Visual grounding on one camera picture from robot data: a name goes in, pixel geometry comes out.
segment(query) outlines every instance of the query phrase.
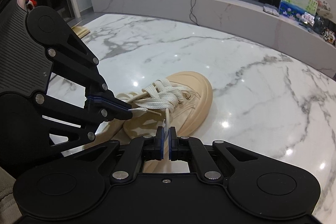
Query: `metal pivot screw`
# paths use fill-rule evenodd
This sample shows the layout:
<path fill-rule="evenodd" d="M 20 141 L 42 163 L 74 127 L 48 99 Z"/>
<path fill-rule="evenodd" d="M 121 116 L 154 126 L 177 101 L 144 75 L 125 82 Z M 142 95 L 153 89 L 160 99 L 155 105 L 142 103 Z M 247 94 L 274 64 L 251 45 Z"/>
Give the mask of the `metal pivot screw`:
<path fill-rule="evenodd" d="M 44 96 L 42 94 L 37 94 L 36 97 L 35 97 L 35 101 L 39 105 L 42 105 L 44 103 Z"/>
<path fill-rule="evenodd" d="M 106 117 L 106 116 L 107 116 L 107 111 L 106 111 L 106 109 L 102 109 L 102 110 L 101 110 L 101 115 L 103 115 L 103 117 Z"/>
<path fill-rule="evenodd" d="M 95 134 L 93 132 L 89 132 L 87 134 L 87 138 L 90 140 L 90 141 L 93 141 L 95 139 Z"/>
<path fill-rule="evenodd" d="M 128 177 L 128 173 L 125 172 L 125 171 L 117 171 L 117 172 L 114 172 L 112 174 L 112 177 L 114 177 L 115 179 L 118 179 L 118 180 L 125 179 L 125 178 Z"/>
<path fill-rule="evenodd" d="M 219 179 L 221 177 L 221 174 L 216 172 L 216 171 L 209 171 L 209 172 L 206 172 L 204 174 L 204 176 L 207 178 L 207 179 Z"/>
<path fill-rule="evenodd" d="M 48 54 L 51 56 L 51 57 L 54 57 L 56 55 L 56 51 L 53 49 L 53 48 L 50 48 L 48 50 Z"/>

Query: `black cable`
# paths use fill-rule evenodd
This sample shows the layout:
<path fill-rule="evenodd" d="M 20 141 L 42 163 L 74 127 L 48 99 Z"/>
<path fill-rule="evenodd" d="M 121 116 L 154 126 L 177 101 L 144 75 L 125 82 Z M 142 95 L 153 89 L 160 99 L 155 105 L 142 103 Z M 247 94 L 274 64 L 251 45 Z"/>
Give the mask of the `black cable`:
<path fill-rule="evenodd" d="M 197 21 L 197 17 L 193 14 L 193 10 L 194 10 L 195 5 L 196 5 L 196 0 L 195 0 L 194 4 L 193 4 L 193 0 L 190 0 L 191 9 L 190 9 L 189 18 L 192 22 L 194 22 L 197 26 L 199 26 L 198 21 Z"/>

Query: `painting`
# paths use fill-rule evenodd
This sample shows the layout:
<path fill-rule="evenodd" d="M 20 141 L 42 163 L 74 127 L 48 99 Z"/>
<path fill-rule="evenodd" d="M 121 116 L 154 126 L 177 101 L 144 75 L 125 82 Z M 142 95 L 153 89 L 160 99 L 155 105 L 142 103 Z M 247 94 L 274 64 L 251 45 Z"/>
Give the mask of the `painting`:
<path fill-rule="evenodd" d="M 281 0 L 279 14 L 299 21 L 305 13 L 315 16 L 317 6 L 315 0 Z"/>

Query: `gray fabric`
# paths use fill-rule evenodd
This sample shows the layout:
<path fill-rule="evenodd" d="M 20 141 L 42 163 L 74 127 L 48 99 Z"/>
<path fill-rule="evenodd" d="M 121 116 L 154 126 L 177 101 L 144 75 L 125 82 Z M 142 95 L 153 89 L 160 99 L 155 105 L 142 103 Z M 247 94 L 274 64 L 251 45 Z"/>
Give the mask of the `gray fabric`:
<path fill-rule="evenodd" d="M 21 217 L 13 197 L 15 179 L 0 167 L 0 224 L 12 224 Z"/>

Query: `marble table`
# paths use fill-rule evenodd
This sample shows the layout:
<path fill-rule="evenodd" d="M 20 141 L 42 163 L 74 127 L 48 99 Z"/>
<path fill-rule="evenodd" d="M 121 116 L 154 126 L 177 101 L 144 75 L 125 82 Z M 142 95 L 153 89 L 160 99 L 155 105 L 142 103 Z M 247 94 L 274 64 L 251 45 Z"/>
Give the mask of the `marble table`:
<path fill-rule="evenodd" d="M 214 99 L 193 136 L 205 144 L 225 140 L 308 170 L 321 186 L 314 216 L 336 222 L 334 80 L 265 46 L 186 23 L 106 14 L 86 27 L 91 33 L 83 41 L 115 94 L 140 91 L 178 71 L 205 75 Z M 80 107 L 85 101 L 82 86 L 59 76 L 48 94 Z M 167 170 L 188 168 L 175 162 Z"/>
<path fill-rule="evenodd" d="M 91 2 L 95 12 L 150 16 L 192 23 L 189 18 L 191 0 Z M 270 15 L 263 11 L 262 6 L 242 0 L 197 0 L 195 3 L 193 14 L 200 26 L 270 47 L 331 78 L 336 74 L 336 48 L 316 33 L 312 34 L 300 27 L 298 22 L 284 16 Z"/>

